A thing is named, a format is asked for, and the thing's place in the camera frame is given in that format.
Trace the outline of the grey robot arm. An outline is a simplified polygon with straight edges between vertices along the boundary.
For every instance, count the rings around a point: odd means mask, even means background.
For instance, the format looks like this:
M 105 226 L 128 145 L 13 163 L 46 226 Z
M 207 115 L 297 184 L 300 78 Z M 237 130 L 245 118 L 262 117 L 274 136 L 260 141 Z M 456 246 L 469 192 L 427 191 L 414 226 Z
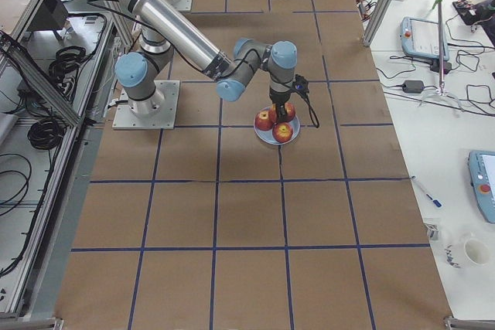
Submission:
M 274 44 L 242 38 L 229 58 L 194 24 L 177 11 L 179 0 L 118 0 L 144 25 L 160 36 L 162 43 L 171 44 L 184 57 L 190 58 L 205 76 L 216 81 L 218 95 L 236 101 L 258 70 L 270 75 L 269 97 L 279 121 L 288 121 L 286 104 L 294 90 L 297 48 L 290 41 Z

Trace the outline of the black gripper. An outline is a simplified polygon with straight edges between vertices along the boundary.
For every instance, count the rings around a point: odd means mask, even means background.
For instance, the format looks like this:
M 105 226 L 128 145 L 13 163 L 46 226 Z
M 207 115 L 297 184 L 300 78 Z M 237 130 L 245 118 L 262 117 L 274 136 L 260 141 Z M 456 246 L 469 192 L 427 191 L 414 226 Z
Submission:
M 289 91 L 278 92 L 275 90 L 270 90 L 269 97 L 272 103 L 271 106 L 272 117 L 278 117 L 277 108 L 281 108 L 284 110 L 281 115 L 281 122 L 290 122 L 294 119 L 294 105 L 287 104 L 291 97 L 291 93 Z

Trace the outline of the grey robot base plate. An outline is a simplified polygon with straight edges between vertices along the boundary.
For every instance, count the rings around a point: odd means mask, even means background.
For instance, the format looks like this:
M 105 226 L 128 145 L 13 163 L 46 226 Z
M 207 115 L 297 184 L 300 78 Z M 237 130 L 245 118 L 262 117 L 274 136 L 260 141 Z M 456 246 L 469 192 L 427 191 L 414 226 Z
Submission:
M 179 80 L 155 80 L 155 93 L 148 100 L 136 101 L 122 89 L 114 114 L 115 130 L 173 129 L 179 99 Z

